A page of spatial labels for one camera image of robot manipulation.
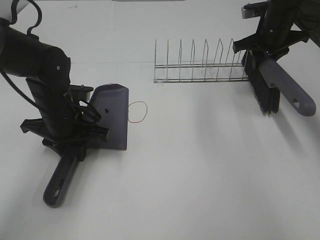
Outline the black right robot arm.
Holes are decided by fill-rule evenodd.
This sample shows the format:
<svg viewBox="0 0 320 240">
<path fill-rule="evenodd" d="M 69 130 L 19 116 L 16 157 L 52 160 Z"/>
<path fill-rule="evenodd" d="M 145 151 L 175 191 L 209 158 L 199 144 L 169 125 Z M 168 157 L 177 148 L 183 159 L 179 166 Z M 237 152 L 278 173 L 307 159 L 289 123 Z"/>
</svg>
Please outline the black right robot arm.
<svg viewBox="0 0 320 240">
<path fill-rule="evenodd" d="M 289 47 L 312 39 L 320 42 L 320 2 L 318 0 L 265 0 L 241 8 L 243 19 L 259 17 L 254 34 L 233 42 L 233 52 L 251 51 L 278 60 Z"/>
</svg>

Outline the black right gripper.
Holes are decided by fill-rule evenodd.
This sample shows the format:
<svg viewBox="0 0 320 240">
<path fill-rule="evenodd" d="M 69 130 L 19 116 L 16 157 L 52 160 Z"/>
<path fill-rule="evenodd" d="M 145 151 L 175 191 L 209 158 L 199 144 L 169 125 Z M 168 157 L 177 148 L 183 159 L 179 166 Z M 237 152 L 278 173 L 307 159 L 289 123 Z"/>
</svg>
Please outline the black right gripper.
<svg viewBox="0 0 320 240">
<path fill-rule="evenodd" d="M 266 60 L 266 53 L 273 54 L 278 61 L 287 55 L 289 47 L 298 42 L 308 42 L 309 34 L 305 30 L 292 30 L 298 9 L 296 7 L 268 7 L 265 16 L 261 16 L 254 34 L 233 43 L 233 52 L 251 50 L 253 69 Z"/>
</svg>

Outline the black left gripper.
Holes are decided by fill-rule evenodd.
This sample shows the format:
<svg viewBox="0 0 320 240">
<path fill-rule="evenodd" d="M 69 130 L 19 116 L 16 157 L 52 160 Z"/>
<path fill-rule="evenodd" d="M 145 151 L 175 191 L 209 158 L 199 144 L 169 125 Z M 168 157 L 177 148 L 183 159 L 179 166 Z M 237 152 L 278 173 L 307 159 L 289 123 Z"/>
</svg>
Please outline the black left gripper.
<svg viewBox="0 0 320 240">
<path fill-rule="evenodd" d="M 109 130 L 97 125 L 101 114 L 89 101 L 74 101 L 70 85 L 58 94 L 34 79 L 27 78 L 26 82 L 40 108 L 41 118 L 25 119 L 20 125 L 23 133 L 32 132 L 42 137 L 42 144 L 60 157 L 65 152 L 65 145 L 107 139 Z M 77 161 L 83 162 L 86 155 L 87 144 L 77 145 Z"/>
</svg>

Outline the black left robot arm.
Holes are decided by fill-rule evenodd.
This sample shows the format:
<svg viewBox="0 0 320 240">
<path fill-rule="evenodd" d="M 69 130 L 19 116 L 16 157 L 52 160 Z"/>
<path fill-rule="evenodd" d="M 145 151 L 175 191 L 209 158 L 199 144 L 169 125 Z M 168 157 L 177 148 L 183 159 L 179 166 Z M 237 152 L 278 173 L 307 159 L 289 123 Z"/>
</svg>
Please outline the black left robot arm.
<svg viewBox="0 0 320 240">
<path fill-rule="evenodd" d="M 59 155 L 69 146 L 106 142 L 109 129 L 97 125 L 102 116 L 89 103 L 93 87 L 71 84 L 71 59 L 59 47 L 10 25 L 1 18 L 0 73 L 41 115 L 25 119 L 22 132 L 42 137 L 43 144 Z"/>
</svg>

